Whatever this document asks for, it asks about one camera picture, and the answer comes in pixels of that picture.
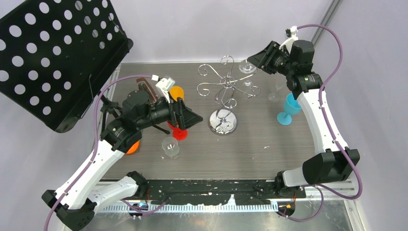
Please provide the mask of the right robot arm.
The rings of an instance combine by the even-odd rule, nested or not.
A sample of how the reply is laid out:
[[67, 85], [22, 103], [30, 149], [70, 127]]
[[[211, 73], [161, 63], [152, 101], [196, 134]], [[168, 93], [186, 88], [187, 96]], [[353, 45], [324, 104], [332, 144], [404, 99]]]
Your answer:
[[286, 77], [290, 97], [304, 112], [312, 133], [315, 155], [301, 167], [281, 171], [275, 180], [275, 193], [288, 197], [294, 187], [345, 181], [360, 160], [358, 150], [350, 149], [336, 128], [327, 105], [321, 77], [312, 71], [314, 45], [297, 40], [291, 49], [281, 49], [275, 41], [248, 62], [268, 74], [279, 73]]

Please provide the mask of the clear wine glass back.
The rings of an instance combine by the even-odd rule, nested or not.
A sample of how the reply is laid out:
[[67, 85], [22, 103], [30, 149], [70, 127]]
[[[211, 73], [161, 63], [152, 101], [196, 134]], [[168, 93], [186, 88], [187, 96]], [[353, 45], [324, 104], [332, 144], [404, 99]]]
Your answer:
[[[257, 68], [245, 59], [239, 63], [239, 70], [247, 76], [251, 76], [256, 73]], [[250, 99], [259, 93], [258, 87], [255, 86], [249, 78], [244, 80], [241, 90], [244, 92], [247, 99]]]

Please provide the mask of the clear wine glass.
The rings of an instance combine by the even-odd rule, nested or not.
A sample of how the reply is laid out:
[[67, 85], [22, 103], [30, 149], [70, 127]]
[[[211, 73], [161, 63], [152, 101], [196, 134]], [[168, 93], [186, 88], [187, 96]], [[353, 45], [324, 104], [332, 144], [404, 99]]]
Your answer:
[[271, 90], [271, 93], [268, 95], [268, 99], [271, 102], [278, 102], [280, 99], [279, 91], [286, 86], [286, 78], [278, 77], [275, 82], [275, 87]]
[[[256, 73], [257, 68], [245, 59], [239, 63], [239, 70], [247, 76], [251, 76]], [[244, 92], [247, 99], [250, 99], [259, 93], [258, 87], [255, 86], [249, 78], [244, 80], [241, 90]]]
[[167, 157], [175, 159], [179, 156], [179, 144], [174, 137], [166, 137], [162, 142], [162, 148]]

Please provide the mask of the blue wine glass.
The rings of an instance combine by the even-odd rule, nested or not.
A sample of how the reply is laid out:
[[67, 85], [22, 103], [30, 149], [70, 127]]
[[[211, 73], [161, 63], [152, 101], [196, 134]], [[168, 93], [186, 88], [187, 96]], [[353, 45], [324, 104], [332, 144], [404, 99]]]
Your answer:
[[292, 116], [302, 111], [298, 101], [294, 98], [292, 93], [288, 94], [284, 105], [283, 112], [278, 113], [277, 121], [282, 125], [289, 125], [292, 123]]

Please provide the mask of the red wine glass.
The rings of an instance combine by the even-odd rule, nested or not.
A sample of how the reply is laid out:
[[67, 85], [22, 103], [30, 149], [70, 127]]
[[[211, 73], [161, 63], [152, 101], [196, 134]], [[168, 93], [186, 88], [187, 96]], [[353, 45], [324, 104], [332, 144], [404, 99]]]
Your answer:
[[188, 131], [187, 130], [181, 130], [178, 127], [172, 126], [172, 124], [168, 121], [167, 122], [169, 128], [172, 130], [172, 136], [178, 141], [183, 141], [187, 138], [188, 136]]

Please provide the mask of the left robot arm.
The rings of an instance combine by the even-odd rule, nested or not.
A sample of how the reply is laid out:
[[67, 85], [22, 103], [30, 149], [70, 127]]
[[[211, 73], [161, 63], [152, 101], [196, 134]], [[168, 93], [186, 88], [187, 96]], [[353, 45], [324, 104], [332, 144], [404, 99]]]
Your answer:
[[95, 185], [142, 138], [146, 128], [170, 122], [182, 130], [202, 122], [203, 118], [188, 108], [182, 98], [159, 98], [150, 102], [149, 93], [139, 90], [128, 94], [121, 115], [111, 121], [97, 137], [93, 152], [74, 175], [57, 190], [47, 190], [42, 200], [69, 229], [85, 228], [103, 208], [128, 197], [147, 195], [148, 181], [138, 172], [127, 173], [121, 180], [95, 190]]

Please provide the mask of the clear wine glass front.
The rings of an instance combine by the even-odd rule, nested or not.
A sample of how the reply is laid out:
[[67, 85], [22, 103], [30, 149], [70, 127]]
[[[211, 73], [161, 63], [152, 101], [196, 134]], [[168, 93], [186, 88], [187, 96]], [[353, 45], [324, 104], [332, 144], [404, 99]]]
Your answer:
[[162, 142], [162, 148], [167, 157], [175, 159], [179, 156], [179, 144], [174, 137], [166, 137]]

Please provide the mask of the chrome wine glass rack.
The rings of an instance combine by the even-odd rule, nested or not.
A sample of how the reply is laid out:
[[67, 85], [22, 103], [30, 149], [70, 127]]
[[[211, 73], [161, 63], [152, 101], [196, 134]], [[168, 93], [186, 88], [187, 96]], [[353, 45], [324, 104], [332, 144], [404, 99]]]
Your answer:
[[222, 65], [231, 65], [230, 70], [225, 75], [221, 75], [210, 64], [202, 64], [197, 68], [199, 75], [203, 77], [207, 76], [209, 74], [208, 69], [211, 69], [215, 75], [219, 77], [219, 81], [214, 83], [202, 82], [197, 85], [196, 90], [200, 96], [206, 97], [210, 95], [211, 92], [210, 89], [206, 87], [207, 85], [220, 87], [214, 96], [214, 101], [219, 104], [219, 108], [209, 116], [208, 127], [211, 132], [216, 135], [227, 136], [232, 134], [238, 126], [238, 119], [232, 111], [238, 104], [235, 95], [237, 92], [244, 95], [244, 92], [241, 90], [244, 80], [254, 76], [258, 68], [256, 73], [251, 76], [245, 75], [241, 78], [235, 78], [232, 76], [235, 64], [234, 58], [230, 55], [225, 55], [221, 58], [220, 63]]

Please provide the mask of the yellow wine glass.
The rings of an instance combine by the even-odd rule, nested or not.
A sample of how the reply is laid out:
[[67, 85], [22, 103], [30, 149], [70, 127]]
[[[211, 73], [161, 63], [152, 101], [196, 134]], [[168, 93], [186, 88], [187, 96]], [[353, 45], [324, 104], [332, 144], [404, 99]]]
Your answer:
[[172, 103], [177, 102], [178, 98], [181, 98], [182, 101], [185, 101], [184, 90], [180, 86], [173, 86], [169, 91], [169, 95]]

